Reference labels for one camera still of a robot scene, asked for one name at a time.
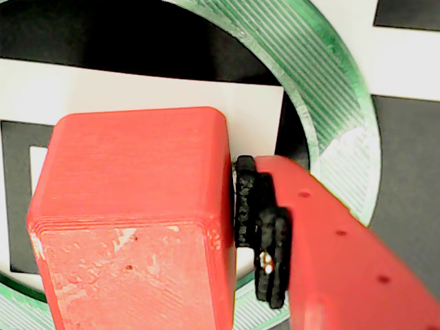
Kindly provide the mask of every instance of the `scratched surface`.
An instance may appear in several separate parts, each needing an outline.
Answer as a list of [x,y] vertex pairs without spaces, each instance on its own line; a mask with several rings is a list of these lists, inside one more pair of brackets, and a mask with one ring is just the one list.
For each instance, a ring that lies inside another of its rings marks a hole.
[[128,319],[138,329],[187,329],[195,319],[214,329],[197,226],[52,231],[41,240],[66,330],[127,329]]

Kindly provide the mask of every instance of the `red 3d-printed cube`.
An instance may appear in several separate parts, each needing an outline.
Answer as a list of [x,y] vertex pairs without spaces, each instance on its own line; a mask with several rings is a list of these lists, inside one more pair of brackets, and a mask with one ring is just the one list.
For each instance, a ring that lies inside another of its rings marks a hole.
[[209,107],[63,118],[27,219],[59,329],[231,329],[226,119]]

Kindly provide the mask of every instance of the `red plastic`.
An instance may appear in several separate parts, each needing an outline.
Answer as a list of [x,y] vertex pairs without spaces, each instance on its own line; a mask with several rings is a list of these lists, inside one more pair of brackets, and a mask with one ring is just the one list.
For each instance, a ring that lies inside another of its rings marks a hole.
[[293,215],[293,330],[439,330],[440,305],[411,271],[296,163],[258,157]]
[[62,119],[27,220],[56,328],[231,329],[230,171],[212,108]]

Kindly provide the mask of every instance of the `green striped surface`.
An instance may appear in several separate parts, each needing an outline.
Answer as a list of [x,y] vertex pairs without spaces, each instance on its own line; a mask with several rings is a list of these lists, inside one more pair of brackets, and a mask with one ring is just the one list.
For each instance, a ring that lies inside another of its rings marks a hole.
[[[223,28],[284,86],[300,116],[310,171],[368,225],[380,182],[375,110],[358,67],[308,0],[165,0]],[[270,329],[289,317],[255,299],[254,281],[236,291],[236,330]],[[53,329],[50,311],[0,285],[0,329]]]

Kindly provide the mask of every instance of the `white scuff mark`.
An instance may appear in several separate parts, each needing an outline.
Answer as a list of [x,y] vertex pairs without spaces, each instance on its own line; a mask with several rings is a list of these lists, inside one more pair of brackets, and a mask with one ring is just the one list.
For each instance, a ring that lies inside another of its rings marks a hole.
[[89,268],[89,273],[95,277],[99,277],[99,274],[97,273],[96,269]]
[[73,274],[73,275],[70,275],[67,277],[67,281],[72,284],[78,284],[78,283],[81,283],[83,281],[83,279],[81,277]]
[[212,231],[212,244],[214,245],[214,249],[220,250],[221,237],[220,237],[220,234],[216,230]]
[[87,292],[85,291],[85,289],[81,289],[80,291],[76,292],[75,294],[68,295],[66,297],[66,299],[64,300],[64,304],[65,304],[65,306],[69,306],[72,301],[78,300],[82,297],[87,297]]
[[110,263],[110,262],[111,262],[110,260],[101,260],[101,261],[96,261],[93,264],[99,268],[99,267],[102,267],[103,265],[106,265],[107,263]]
[[159,265],[157,264],[157,260],[156,260],[156,254],[153,253],[153,255],[151,256],[151,258],[153,259],[153,265],[152,265],[152,266],[148,266],[148,267],[146,268],[146,270],[148,270],[148,272],[149,272],[151,275],[156,276],[156,275],[159,274],[159,271],[160,271],[160,267],[159,267]]
[[113,247],[115,252],[122,249],[122,247],[130,241],[131,236],[138,230],[137,228],[116,229],[118,234],[118,241],[113,241]]
[[43,251],[43,245],[41,244],[40,239],[36,236],[34,232],[30,234],[30,240],[32,241],[32,248],[34,249],[35,257],[46,260],[46,256],[44,255]]
[[62,287],[61,289],[56,289],[57,294],[68,294],[71,290],[76,289],[77,286],[74,283],[70,283]]
[[167,228],[169,230],[172,230],[173,232],[179,232],[179,227],[177,227],[176,225],[169,225]]
[[98,281],[98,277],[93,277],[90,281],[89,281],[89,284],[90,285],[92,285],[92,286],[94,286],[95,285],[95,283]]

